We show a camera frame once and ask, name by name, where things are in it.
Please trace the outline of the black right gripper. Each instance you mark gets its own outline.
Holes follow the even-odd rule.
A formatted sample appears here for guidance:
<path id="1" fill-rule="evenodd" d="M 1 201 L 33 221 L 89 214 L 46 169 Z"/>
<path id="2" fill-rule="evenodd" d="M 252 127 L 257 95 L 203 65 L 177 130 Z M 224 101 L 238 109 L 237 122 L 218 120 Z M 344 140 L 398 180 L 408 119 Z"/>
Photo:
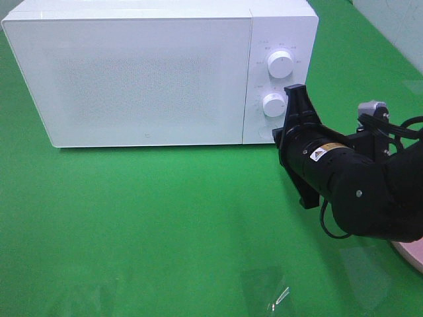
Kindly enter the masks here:
<path id="1" fill-rule="evenodd" d="M 327 143 L 340 143 L 350 146 L 347 136 L 323 125 L 307 93 L 306 85 L 295 84 L 284 88 L 288 97 L 283 128 L 274 132 L 279 149 L 280 164 L 286 169 L 297 189 L 299 203 L 304 209 L 312 209 L 320 204 L 318 192 L 327 191 L 323 182 L 328 178 L 328 169 L 305 168 L 315 163 L 311 155 Z"/>

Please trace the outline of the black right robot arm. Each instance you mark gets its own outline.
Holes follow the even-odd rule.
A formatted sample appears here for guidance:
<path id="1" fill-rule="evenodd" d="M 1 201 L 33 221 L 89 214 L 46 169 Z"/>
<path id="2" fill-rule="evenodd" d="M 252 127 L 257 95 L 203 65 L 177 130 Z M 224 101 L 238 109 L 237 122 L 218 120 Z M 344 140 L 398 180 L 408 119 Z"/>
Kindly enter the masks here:
<path id="1" fill-rule="evenodd" d="M 305 85 L 285 89 L 283 127 L 273 131 L 280 164 L 306 209 L 331 207 L 344 237 L 397 242 L 422 238 L 422 123 L 391 124 L 384 102 L 358 107 L 359 127 L 343 135 L 318 117 Z"/>

